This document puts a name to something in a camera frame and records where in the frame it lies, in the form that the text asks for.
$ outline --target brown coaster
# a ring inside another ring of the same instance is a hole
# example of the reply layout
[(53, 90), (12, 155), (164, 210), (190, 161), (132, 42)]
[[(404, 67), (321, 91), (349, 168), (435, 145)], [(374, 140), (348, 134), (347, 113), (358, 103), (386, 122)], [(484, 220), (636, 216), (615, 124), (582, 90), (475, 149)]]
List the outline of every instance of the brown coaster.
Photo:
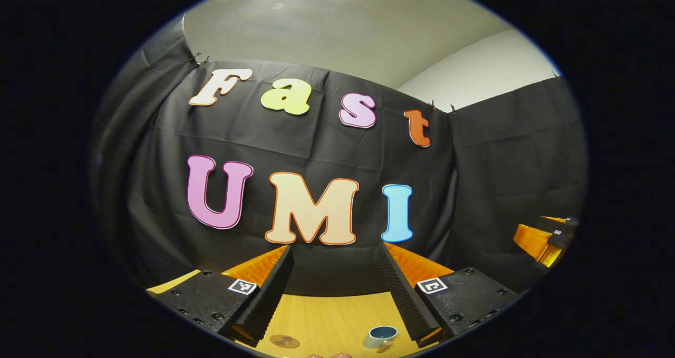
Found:
[(284, 336), (283, 334), (275, 334), (269, 338), (269, 341), (286, 349), (294, 349), (300, 345), (300, 342), (297, 339), (294, 339), (291, 336)]

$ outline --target mug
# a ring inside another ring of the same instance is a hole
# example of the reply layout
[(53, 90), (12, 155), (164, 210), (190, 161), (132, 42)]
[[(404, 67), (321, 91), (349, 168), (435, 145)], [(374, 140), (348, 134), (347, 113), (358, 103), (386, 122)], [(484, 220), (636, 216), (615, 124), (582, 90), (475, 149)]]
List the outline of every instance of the mug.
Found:
[(393, 326), (378, 326), (371, 329), (363, 340), (363, 347), (367, 349), (378, 349), (384, 343), (391, 341), (398, 334), (398, 330)]

